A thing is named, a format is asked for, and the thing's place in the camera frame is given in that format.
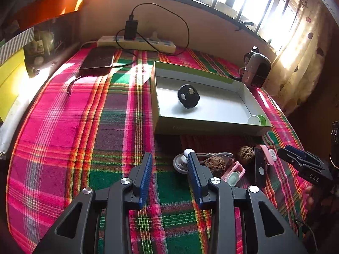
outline wall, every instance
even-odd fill
[[[331,124],[339,120],[339,28],[333,31],[319,82],[305,104],[288,118],[304,149],[329,160]]]
[[[185,19],[190,30],[191,49],[222,57],[240,67],[243,57],[253,46],[272,62],[276,55],[268,44],[231,22],[205,10],[173,0],[84,0],[79,12],[80,41],[97,40],[104,35],[115,35],[125,27],[125,22],[135,5],[156,3],[175,12]],[[138,7],[134,18],[139,21],[138,31],[149,37],[153,31],[161,39],[173,41],[177,46],[186,46],[187,30],[185,24],[173,14],[152,5]]]

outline table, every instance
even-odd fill
[[[103,77],[78,80],[70,97],[69,82],[91,48],[83,48],[49,81],[35,103],[15,143],[7,181],[7,219],[11,234],[25,253],[36,244],[63,209],[86,186],[101,189],[127,176],[144,152],[154,158],[149,198],[141,211],[130,211],[133,253],[207,253],[210,211],[198,209],[187,176],[178,174],[172,159],[183,149],[231,151],[252,145],[249,136],[154,136],[149,76],[153,61],[193,67],[219,75],[236,75],[231,63],[198,51],[178,57],[135,51],[138,61],[117,67]],[[133,56],[116,50],[118,65]],[[253,95],[273,125],[259,138],[270,148],[286,144],[302,148],[293,128],[263,89]],[[293,226],[305,218],[302,190],[308,185],[286,162],[277,160],[263,192]],[[240,223],[236,211],[237,225]],[[99,253],[103,253],[104,212]],[[242,252],[241,232],[237,251]]]

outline curtain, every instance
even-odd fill
[[[288,116],[315,88],[335,22],[323,2],[305,3],[299,24],[263,85]]]

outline plug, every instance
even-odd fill
[[[138,20],[127,20],[125,26],[125,40],[134,40],[137,36]]]

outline black round object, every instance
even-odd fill
[[[186,109],[190,109],[198,104],[200,96],[192,85],[186,84],[178,90],[178,99]]]

